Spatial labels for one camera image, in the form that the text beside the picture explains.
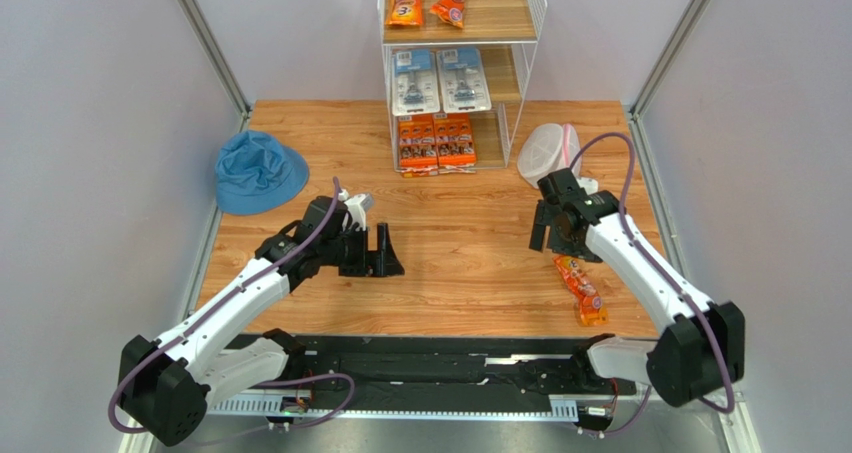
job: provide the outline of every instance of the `orange package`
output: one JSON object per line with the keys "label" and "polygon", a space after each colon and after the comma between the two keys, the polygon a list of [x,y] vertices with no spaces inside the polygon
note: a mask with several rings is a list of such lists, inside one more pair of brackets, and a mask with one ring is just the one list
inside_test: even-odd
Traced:
{"label": "orange package", "polygon": [[464,28],[464,0],[440,0],[432,5],[429,12],[446,23]]}
{"label": "orange package", "polygon": [[419,26],[423,24],[423,0],[392,0],[387,25]]}
{"label": "orange package", "polygon": [[438,169],[432,115],[400,116],[399,166],[403,176],[428,176]]}
{"label": "orange package", "polygon": [[598,290],[592,286],[588,276],[580,269],[579,263],[570,256],[557,256],[553,259],[562,281],[577,298],[580,321],[585,326],[605,325],[609,322],[606,307]]}
{"label": "orange package", "polygon": [[438,165],[457,169],[476,164],[473,130],[467,113],[435,113]]}

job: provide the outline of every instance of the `blue and white package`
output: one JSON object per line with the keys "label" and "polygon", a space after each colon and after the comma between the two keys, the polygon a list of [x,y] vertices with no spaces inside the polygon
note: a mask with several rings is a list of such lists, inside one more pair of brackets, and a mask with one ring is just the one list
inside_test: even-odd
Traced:
{"label": "blue and white package", "polygon": [[444,112],[468,113],[491,109],[482,56],[473,47],[438,52]]}
{"label": "blue and white package", "polygon": [[393,55],[394,116],[441,111],[438,74],[429,50],[397,51]]}

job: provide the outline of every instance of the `robotic arm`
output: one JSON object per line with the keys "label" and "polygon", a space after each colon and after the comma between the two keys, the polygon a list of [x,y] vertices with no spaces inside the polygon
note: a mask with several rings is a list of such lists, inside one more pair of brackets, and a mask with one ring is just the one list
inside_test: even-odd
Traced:
{"label": "robotic arm", "polygon": [[590,379],[623,378],[650,384],[672,406],[724,386],[711,339],[685,298],[691,298],[709,323],[731,381],[742,378],[745,318],[736,305],[716,305],[678,274],[650,246],[630,215],[625,212],[620,217],[619,202],[612,193],[588,195],[570,169],[551,173],[538,185],[543,199],[536,207],[530,248],[541,251],[547,235],[547,247],[555,253],[606,262],[636,295],[661,335],[656,342],[612,335],[590,339],[575,352]]}
{"label": "robotic arm", "polygon": [[[341,276],[405,273],[386,223],[377,227],[378,249],[367,249],[366,212],[373,205],[372,196],[350,197],[344,190],[338,200],[322,196],[313,200],[302,220],[264,241],[240,274],[191,317],[154,341],[137,336],[127,343],[119,382],[146,359],[158,356],[120,392],[118,406],[172,446],[189,436],[207,410],[221,401],[267,380],[301,378],[305,347],[281,330],[265,333],[242,350],[221,353],[255,317],[316,275],[321,266],[337,266]],[[303,244],[275,271],[249,280]],[[172,343],[167,351],[157,351]]]}

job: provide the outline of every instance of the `white wall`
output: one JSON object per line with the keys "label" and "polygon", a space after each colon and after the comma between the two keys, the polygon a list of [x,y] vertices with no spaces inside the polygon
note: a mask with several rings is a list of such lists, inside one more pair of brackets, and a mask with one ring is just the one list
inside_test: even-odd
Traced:
{"label": "white wall", "polygon": [[171,325],[235,109],[176,0],[0,0],[3,451],[115,451],[121,348]]}
{"label": "white wall", "polygon": [[[250,101],[384,97],[376,0],[198,2]],[[529,97],[630,103],[689,0],[548,3]]]}
{"label": "white wall", "polygon": [[745,312],[763,451],[852,442],[852,0],[712,0],[645,118],[694,282]]}

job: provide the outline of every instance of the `wooden table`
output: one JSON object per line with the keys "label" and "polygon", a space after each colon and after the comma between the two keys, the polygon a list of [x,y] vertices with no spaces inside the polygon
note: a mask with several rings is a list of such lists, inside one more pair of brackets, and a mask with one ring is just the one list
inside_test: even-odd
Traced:
{"label": "wooden table", "polygon": [[[310,166],[310,180],[295,199],[272,211],[224,215],[199,306],[238,274],[265,238],[301,218],[316,196],[330,195],[336,175],[353,194],[373,194],[370,223],[390,224],[405,276],[344,278],[325,268],[260,315],[249,331],[655,336],[647,313],[603,264],[590,264],[587,271],[609,309],[610,323],[582,326],[574,298],[552,263],[554,255],[527,248],[540,196],[520,177],[515,160],[533,128],[549,122],[572,123],[581,143],[608,131],[628,133],[617,102],[528,102],[509,168],[405,179],[392,169],[384,102],[258,102],[251,128],[299,151]],[[615,139],[590,150],[583,162],[583,174],[616,195],[626,168],[627,149]],[[628,208],[662,251],[638,167]]]}

